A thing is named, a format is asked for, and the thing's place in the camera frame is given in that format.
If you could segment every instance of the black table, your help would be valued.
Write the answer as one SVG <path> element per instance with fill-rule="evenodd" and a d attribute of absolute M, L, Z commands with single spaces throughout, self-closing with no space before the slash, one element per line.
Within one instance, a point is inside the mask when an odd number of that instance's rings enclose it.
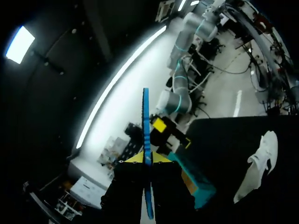
<path fill-rule="evenodd" d="M 195 120 L 186 135 L 192 141 L 177 154 L 196 166 L 217 189 L 215 203 L 233 201 L 247 171 L 247 159 L 268 130 L 278 136 L 278 160 L 268 190 L 289 192 L 299 170 L 299 117 L 242 117 Z"/>

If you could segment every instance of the fluorescent light strip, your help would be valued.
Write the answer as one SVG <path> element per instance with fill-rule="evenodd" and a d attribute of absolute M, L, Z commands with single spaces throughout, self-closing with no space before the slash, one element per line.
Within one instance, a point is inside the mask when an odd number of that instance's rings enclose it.
<path fill-rule="evenodd" d="M 178 7 L 178 11 L 181 11 L 181 10 L 182 10 L 182 8 L 183 8 L 185 2 L 186 2 L 186 0 L 182 0 L 181 4 L 180 4 L 179 7 Z"/>
<path fill-rule="evenodd" d="M 199 3 L 199 1 L 193 1 L 193 2 L 191 2 L 190 6 L 195 6 L 195 5 L 197 5 L 198 3 Z"/>
<path fill-rule="evenodd" d="M 7 50 L 6 57 L 21 64 L 23 57 L 34 40 L 35 37 L 22 26 L 14 36 L 14 39 Z"/>
<path fill-rule="evenodd" d="M 87 134 L 87 131 L 97 114 L 99 108 L 101 107 L 102 103 L 104 102 L 105 98 L 107 97 L 108 93 L 111 91 L 112 87 L 115 85 L 115 83 L 119 80 L 119 78 L 122 76 L 122 74 L 127 70 L 127 68 L 130 66 L 130 64 L 152 43 L 158 36 L 160 36 L 164 31 L 166 30 L 166 26 L 162 27 L 160 30 L 158 30 L 153 36 L 151 36 L 146 42 L 144 42 L 136 51 L 135 53 L 127 60 L 127 62 L 121 67 L 121 69 L 118 71 L 118 73 L 113 77 L 112 81 L 109 83 L 107 88 L 104 90 L 103 94 L 99 98 L 98 102 L 96 103 L 93 111 L 89 115 L 89 118 L 83 128 L 83 131 L 80 135 L 79 141 L 77 143 L 76 148 L 80 148 L 82 146 L 82 143 L 84 141 L 84 138 Z"/>

